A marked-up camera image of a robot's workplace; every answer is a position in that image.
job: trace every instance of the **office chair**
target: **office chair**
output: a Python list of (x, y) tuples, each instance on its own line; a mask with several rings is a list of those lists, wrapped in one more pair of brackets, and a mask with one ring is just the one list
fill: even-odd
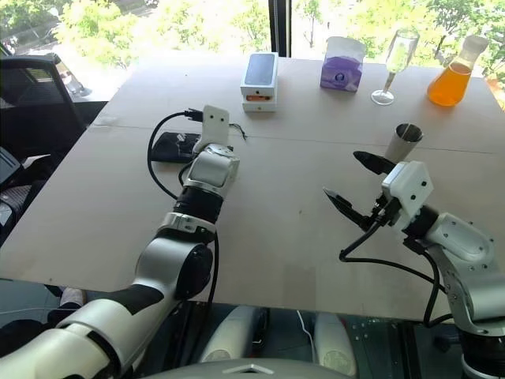
[(0, 59), (1, 146), (18, 160), (66, 154), (86, 130), (54, 57)]
[[(0, 163), (4, 172), (13, 171), (0, 182), (0, 246), (33, 190), (42, 187), (86, 130), (55, 63), (54, 56), (0, 59)], [(45, 157), (23, 169), (22, 163), (33, 156)], [(59, 288), (47, 287), (61, 294)]]

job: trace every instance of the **glass stem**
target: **glass stem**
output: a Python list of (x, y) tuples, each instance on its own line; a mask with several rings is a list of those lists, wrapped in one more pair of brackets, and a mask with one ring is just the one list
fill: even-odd
[(382, 90), (382, 92), (389, 91), (391, 83), (393, 82), (393, 79), (395, 79), (395, 75), (396, 73), (389, 73), (389, 76), (387, 77), (386, 84), (384, 85), (384, 89)]

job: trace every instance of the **champagne flute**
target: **champagne flute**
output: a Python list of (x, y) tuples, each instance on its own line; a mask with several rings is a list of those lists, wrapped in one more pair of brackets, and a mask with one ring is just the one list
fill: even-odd
[(415, 28), (400, 28), (389, 45), (386, 68), (389, 75), (383, 89), (372, 92), (372, 101), (379, 105), (389, 105), (395, 97), (389, 91), (395, 75), (402, 72), (410, 63), (419, 42), (419, 33)]

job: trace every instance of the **white box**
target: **white box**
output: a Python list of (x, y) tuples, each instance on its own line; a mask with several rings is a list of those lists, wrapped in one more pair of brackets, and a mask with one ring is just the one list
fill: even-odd
[(270, 100), (248, 101), (242, 96), (242, 108), (245, 112), (275, 112), (277, 108), (277, 81), (275, 81), (274, 95)]
[(244, 97), (276, 95), (278, 60), (277, 53), (251, 54), (240, 85)]

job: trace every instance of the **tissue box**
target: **tissue box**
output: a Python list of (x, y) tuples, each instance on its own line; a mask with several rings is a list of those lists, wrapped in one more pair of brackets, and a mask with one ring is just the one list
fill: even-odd
[(321, 87), (356, 92), (363, 72), (365, 50), (365, 45), (355, 39), (328, 38)]

